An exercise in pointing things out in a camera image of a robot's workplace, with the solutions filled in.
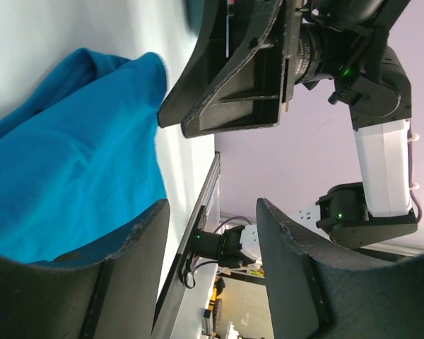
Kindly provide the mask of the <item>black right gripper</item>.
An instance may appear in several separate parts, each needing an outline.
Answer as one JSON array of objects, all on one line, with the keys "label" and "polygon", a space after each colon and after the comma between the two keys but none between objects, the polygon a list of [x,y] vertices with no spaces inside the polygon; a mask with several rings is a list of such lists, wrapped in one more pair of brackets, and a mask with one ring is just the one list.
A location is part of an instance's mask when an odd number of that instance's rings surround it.
[{"label": "black right gripper", "polygon": [[322,27],[311,1],[205,1],[196,46],[158,111],[161,128],[185,137],[274,126],[294,86],[312,90],[323,72]]}]

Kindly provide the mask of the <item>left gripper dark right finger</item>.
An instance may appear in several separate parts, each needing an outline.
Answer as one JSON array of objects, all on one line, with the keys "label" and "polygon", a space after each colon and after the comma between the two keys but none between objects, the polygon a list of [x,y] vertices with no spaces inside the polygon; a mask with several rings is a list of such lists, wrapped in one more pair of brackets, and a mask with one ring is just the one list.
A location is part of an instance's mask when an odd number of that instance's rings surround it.
[{"label": "left gripper dark right finger", "polygon": [[257,232],[276,338],[424,338],[424,255],[351,251],[265,198]]}]

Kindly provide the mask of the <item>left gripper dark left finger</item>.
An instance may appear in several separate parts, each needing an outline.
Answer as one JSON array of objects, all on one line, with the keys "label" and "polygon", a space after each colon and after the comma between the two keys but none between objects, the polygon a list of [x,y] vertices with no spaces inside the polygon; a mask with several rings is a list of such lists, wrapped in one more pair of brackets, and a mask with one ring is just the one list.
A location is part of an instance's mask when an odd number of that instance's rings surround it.
[{"label": "left gripper dark left finger", "polygon": [[164,199],[53,261],[0,256],[0,338],[149,338],[169,219]]}]

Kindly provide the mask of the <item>blue t shirt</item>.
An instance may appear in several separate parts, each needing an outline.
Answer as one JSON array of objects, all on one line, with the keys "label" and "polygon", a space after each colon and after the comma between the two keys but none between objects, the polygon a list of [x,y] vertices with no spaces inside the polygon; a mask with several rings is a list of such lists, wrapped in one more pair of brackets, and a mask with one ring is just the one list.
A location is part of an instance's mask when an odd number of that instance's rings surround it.
[{"label": "blue t shirt", "polygon": [[167,74],[77,49],[0,120],[0,256],[51,261],[166,197],[155,149]]}]

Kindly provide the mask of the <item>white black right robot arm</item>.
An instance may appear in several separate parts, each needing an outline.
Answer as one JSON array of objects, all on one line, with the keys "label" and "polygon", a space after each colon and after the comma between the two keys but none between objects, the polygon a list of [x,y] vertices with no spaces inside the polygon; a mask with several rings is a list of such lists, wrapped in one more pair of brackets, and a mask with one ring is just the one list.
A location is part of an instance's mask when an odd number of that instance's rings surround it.
[{"label": "white black right robot arm", "polygon": [[362,180],[318,199],[314,222],[349,249],[414,233],[411,83],[387,44],[406,1],[189,1],[197,41],[158,111],[186,138],[268,128],[294,87],[334,82],[350,110]]}]

